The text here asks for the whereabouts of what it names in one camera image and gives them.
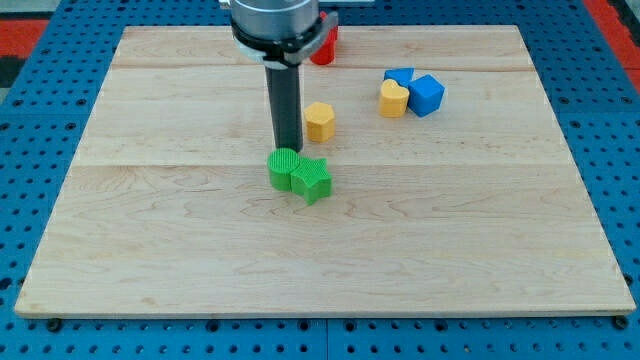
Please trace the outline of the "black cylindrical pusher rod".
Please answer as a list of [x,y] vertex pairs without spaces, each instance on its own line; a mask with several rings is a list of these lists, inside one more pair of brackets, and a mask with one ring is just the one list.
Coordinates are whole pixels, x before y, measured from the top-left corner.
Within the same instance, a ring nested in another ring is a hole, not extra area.
[[300,152],[303,134],[299,70],[266,68],[265,72],[275,146]]

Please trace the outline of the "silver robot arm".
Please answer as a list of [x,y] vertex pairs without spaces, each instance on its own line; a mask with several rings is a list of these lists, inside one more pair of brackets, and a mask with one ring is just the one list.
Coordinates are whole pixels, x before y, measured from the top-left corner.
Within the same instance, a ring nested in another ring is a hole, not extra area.
[[299,66],[338,26],[317,0],[231,0],[231,30],[239,50],[264,66],[275,146],[299,152],[303,127]]

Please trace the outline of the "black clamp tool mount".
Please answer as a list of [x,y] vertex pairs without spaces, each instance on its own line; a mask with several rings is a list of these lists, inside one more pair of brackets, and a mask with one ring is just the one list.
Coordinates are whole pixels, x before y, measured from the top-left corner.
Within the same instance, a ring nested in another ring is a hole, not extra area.
[[315,22],[302,33],[289,38],[275,40],[260,38],[242,30],[231,22],[234,41],[239,50],[250,60],[271,69],[286,69],[299,66],[316,53],[331,38],[331,32],[339,24],[337,12],[319,15]]

